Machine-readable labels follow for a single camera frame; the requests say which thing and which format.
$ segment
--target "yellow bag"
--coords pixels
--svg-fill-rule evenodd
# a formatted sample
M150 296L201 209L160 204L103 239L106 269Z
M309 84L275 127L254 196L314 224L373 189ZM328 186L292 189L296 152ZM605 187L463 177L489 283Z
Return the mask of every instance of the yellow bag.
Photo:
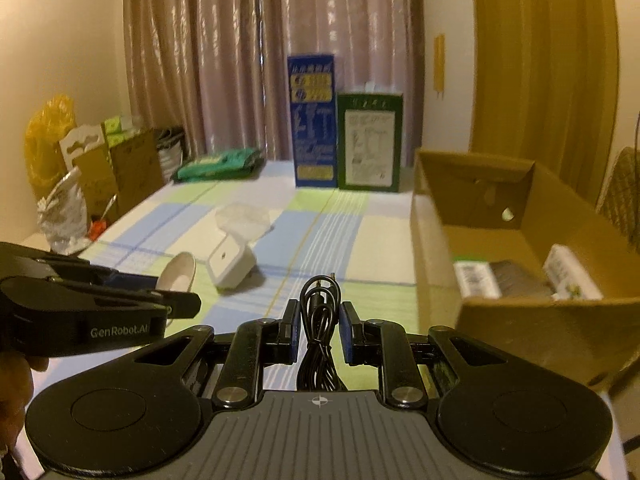
M24 134L24 160L36 200L46 198L66 175L60 139L76 127L74 101L57 95L29 121Z

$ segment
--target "pink curtain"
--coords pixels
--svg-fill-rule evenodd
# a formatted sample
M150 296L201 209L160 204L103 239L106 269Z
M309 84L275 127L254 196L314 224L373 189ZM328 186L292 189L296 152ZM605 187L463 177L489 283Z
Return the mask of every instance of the pink curtain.
M421 0L125 0L132 111L183 124L195 154L290 158L287 54L333 52L338 84L404 93L403 160L420 145Z

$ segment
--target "wall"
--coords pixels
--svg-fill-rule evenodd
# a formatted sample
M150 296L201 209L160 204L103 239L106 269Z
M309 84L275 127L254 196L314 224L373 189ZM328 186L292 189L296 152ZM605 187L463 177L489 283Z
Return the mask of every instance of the wall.
M640 0L616 0L616 12L620 42L620 82L618 113L607 177L622 148L634 145L634 132L640 112Z
M422 145L466 152L476 76L474 0L424 0L425 83ZM433 38L445 35L445 91L433 90Z
M22 156L31 116L59 92L75 99L78 123L127 111L117 15L117 0L0 0L0 240L20 242L36 231Z
M127 81L127 61L124 47L124 0L113 2L113 39L115 41L116 74L118 76L118 97L120 99L120 112L123 115L131 115L129 102L129 83Z

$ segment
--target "white bowl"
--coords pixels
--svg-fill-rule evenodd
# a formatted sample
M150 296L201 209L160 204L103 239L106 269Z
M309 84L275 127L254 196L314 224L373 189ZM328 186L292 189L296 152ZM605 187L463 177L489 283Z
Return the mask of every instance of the white bowl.
M176 254L160 273L156 290L189 292L195 275L196 260L193 254Z

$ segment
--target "open cardboard box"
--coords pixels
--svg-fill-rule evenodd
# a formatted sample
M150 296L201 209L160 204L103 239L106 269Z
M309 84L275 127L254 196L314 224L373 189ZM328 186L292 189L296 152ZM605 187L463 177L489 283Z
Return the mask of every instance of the open cardboard box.
M60 140L60 148L68 169L80 168L90 218L99 218L116 195L116 206L106 217L111 224L164 186L152 130L109 148L101 126L80 126Z
M640 345L640 256L618 231L530 160L418 150L414 171L421 329L453 325L583 384L607 386ZM507 208L511 220L503 219ZM435 301L430 294L436 274L437 285L456 286L452 262L461 258L513 260L545 280L553 244L575 253L604 300Z

